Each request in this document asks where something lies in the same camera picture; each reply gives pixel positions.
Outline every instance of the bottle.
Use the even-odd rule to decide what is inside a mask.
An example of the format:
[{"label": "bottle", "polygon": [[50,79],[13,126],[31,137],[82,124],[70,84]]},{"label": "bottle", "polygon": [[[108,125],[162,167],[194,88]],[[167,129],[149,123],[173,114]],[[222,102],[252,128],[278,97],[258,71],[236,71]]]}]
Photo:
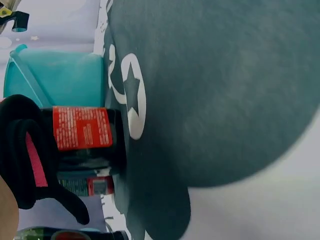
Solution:
[{"label": "bottle", "polygon": [[13,240],[129,240],[129,238],[125,231],[95,232],[37,226],[18,231]]},{"label": "bottle", "polygon": [[75,106],[41,111],[59,149],[60,184],[81,197],[113,193],[110,176],[126,166],[120,111]]}]

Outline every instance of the bucket handle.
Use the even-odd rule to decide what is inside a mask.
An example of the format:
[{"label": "bucket handle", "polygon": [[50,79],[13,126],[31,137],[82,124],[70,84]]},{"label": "bucket handle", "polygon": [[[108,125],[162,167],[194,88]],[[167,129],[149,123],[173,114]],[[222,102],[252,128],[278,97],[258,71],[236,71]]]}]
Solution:
[{"label": "bucket handle", "polygon": [[15,63],[16,67],[20,70],[21,74],[23,75],[25,81],[29,84],[30,88],[32,89],[35,97],[41,104],[41,108],[43,107],[52,107],[53,104],[49,100],[47,94],[43,90],[43,88],[39,85],[38,81],[36,80],[33,73],[30,69],[26,66],[26,64],[21,60],[18,53],[22,49],[26,49],[27,46],[25,44],[20,45],[16,50],[10,52],[10,57],[12,61]]}]

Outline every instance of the red label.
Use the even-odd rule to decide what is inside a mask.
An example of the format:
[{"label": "red label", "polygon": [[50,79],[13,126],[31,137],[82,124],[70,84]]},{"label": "red label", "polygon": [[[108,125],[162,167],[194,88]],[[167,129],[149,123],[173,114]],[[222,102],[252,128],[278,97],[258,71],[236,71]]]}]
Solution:
[{"label": "red label", "polygon": [[53,107],[53,134],[60,151],[104,148],[112,145],[104,107]]},{"label": "red label", "polygon": [[89,196],[99,194],[113,194],[115,192],[114,181],[111,176],[97,176],[87,179]]},{"label": "red label", "polygon": [[91,240],[90,237],[82,232],[58,231],[54,233],[51,240]]}]

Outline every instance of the teal bucket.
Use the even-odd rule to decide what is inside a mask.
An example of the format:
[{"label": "teal bucket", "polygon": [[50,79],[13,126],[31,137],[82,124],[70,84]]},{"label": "teal bucket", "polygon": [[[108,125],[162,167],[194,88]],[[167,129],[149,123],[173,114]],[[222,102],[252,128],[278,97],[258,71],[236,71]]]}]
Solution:
[{"label": "teal bucket", "polygon": [[103,58],[19,45],[10,52],[3,96],[21,94],[39,107],[104,106]]}]

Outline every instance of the pink strap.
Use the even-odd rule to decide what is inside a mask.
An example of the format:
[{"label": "pink strap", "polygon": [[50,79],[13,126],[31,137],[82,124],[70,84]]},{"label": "pink strap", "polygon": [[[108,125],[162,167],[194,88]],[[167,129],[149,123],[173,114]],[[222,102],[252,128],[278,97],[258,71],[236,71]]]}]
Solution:
[{"label": "pink strap", "polygon": [[40,157],[37,149],[32,141],[30,134],[27,132],[25,135],[26,149],[31,160],[32,170],[34,174],[35,186],[36,187],[48,187],[45,172],[42,167]]}]

